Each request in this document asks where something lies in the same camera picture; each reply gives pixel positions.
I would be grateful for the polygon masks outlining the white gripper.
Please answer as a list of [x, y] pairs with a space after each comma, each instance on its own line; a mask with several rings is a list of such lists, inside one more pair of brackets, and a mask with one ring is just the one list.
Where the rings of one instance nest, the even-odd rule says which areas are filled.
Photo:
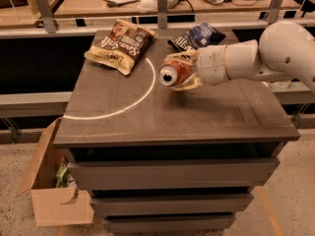
[[210, 45], [199, 50], [189, 49], [168, 54], [165, 61], [189, 66], [196, 64], [197, 73], [172, 89], [181, 91], [201, 87], [203, 82], [215, 86], [230, 80], [253, 80], [260, 68], [258, 42], [249, 40], [231, 45]]

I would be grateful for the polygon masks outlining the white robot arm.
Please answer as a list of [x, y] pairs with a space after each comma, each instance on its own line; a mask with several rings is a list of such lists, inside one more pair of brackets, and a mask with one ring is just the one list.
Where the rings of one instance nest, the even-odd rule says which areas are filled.
[[301, 25], [277, 22], [268, 26], [259, 40], [169, 54], [158, 74], [163, 85], [175, 90], [239, 79], [298, 79], [315, 91], [315, 38]]

